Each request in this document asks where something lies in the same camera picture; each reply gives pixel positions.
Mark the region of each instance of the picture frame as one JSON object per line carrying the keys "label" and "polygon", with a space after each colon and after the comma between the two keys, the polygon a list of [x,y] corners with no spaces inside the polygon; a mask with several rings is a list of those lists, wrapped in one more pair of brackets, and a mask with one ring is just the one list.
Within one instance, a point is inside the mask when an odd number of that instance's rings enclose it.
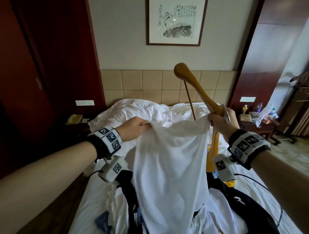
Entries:
{"label": "picture frame", "polygon": [[146,45],[200,46],[208,0],[146,0]]}

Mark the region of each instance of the plastic bottle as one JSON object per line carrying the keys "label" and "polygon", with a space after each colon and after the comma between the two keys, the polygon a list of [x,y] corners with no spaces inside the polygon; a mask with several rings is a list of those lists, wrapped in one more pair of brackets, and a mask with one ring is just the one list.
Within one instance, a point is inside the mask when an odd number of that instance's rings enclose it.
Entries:
{"label": "plastic bottle", "polygon": [[273,108],[273,109],[271,110],[271,112],[269,113],[269,115],[274,115],[275,113],[276,113],[276,109]]}
{"label": "plastic bottle", "polygon": [[260,104],[257,105],[255,112],[259,112],[260,113],[261,110],[262,110],[262,107],[263,107],[263,103],[261,102]]}
{"label": "plastic bottle", "polygon": [[247,106],[248,106],[248,105],[245,105],[245,106],[243,107],[243,111],[241,112],[242,114],[246,114],[246,111],[247,111],[247,109],[248,109]]}

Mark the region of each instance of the white switch plate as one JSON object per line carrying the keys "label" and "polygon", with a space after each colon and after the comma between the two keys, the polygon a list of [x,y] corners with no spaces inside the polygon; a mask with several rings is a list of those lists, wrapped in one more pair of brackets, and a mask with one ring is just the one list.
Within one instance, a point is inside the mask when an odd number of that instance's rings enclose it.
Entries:
{"label": "white switch plate", "polygon": [[241,97],[240,102],[254,102],[256,97]]}
{"label": "white switch plate", "polygon": [[75,100],[77,106],[94,106],[93,100]]}

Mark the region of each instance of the bed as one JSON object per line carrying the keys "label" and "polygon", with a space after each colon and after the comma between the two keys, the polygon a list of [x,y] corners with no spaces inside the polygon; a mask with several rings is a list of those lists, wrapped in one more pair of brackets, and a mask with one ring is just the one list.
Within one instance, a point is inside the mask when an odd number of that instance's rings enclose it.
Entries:
{"label": "bed", "polygon": [[[204,103],[193,103],[193,108],[197,118],[209,113]],[[89,123],[90,130],[93,132],[104,127],[105,125],[117,127],[134,116],[139,116],[149,121],[156,121],[164,127],[169,127],[173,123],[182,120],[193,119],[189,104],[180,103],[172,107],[168,107],[166,105],[159,105],[146,100],[122,99],[92,120]],[[125,142],[122,144],[121,150],[117,152],[117,155],[125,157],[128,162],[129,169],[132,169],[133,167],[134,154],[130,153],[130,151],[134,148],[135,144],[136,140]],[[208,144],[211,144],[211,137],[208,140]],[[228,144],[224,141],[223,137],[220,136],[219,153],[228,154],[227,147]],[[89,175],[91,172],[99,170],[104,163],[105,162],[103,160],[99,160],[97,164],[90,165],[85,171],[85,174]],[[248,171],[240,165],[233,166],[233,169],[235,170],[235,173],[247,175],[264,185],[253,169]],[[102,197],[107,185],[108,184],[106,182],[101,180],[95,174],[91,176],[76,212],[69,234],[103,233],[96,227],[94,220],[97,216],[104,212]],[[281,208],[269,191],[256,182],[243,176],[237,176],[235,188],[256,200],[273,217],[275,223],[278,223],[281,216]],[[282,213],[278,230],[280,233],[301,233],[301,231],[295,226],[284,211]]]}

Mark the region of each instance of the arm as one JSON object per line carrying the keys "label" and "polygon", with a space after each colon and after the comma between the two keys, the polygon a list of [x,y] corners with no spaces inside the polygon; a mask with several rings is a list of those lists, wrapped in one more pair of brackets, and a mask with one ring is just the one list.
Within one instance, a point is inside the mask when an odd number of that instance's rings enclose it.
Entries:
{"label": "arm", "polygon": [[[218,129],[226,142],[239,129],[232,109],[227,108],[231,125],[222,116],[209,114],[211,125]],[[309,177],[278,159],[266,150],[258,154],[251,167],[266,184],[288,216],[304,233],[309,233]]]}
{"label": "arm", "polygon": [[[139,117],[117,127],[122,141],[151,128]],[[0,233],[16,233],[58,197],[97,158],[88,141],[33,162],[0,180]]]}

